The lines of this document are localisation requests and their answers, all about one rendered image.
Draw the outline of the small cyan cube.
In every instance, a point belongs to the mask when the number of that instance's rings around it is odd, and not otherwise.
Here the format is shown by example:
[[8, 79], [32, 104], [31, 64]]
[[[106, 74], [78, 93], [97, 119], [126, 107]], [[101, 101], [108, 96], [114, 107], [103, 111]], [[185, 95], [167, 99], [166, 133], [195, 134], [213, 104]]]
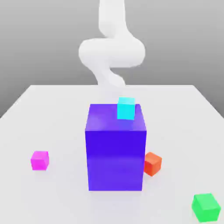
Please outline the small cyan cube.
[[135, 98], [119, 97], [117, 104], [117, 119], [134, 120]]

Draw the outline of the small orange cube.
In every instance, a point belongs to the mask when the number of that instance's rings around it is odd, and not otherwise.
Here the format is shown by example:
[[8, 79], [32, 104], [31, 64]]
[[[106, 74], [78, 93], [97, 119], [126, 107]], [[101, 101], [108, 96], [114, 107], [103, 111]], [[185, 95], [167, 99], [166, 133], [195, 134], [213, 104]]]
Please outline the small orange cube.
[[162, 158], [156, 154], [149, 152], [145, 155], [144, 172], [150, 176], [154, 176], [161, 169]]

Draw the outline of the small magenta cube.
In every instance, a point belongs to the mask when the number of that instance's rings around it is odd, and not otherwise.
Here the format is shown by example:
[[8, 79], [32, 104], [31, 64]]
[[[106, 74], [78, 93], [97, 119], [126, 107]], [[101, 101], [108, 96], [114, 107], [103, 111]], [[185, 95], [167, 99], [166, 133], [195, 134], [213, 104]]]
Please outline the small magenta cube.
[[31, 157], [32, 170], [46, 171], [49, 165], [48, 151], [35, 151]]

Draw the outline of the small green cube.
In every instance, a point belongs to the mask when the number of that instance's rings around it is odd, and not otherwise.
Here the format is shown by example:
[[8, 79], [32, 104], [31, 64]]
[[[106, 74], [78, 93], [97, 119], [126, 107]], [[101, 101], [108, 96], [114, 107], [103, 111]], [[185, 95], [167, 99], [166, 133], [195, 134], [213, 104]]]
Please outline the small green cube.
[[195, 194], [192, 210], [200, 223], [211, 222], [218, 220], [221, 206], [212, 193]]

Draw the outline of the large purple box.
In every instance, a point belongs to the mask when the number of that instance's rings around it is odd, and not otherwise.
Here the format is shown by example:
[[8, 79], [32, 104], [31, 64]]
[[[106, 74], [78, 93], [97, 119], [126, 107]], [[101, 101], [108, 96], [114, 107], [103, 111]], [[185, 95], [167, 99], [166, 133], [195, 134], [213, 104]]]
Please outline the large purple box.
[[141, 191], [147, 129], [141, 106], [117, 119], [116, 104], [90, 104], [85, 128], [90, 191]]

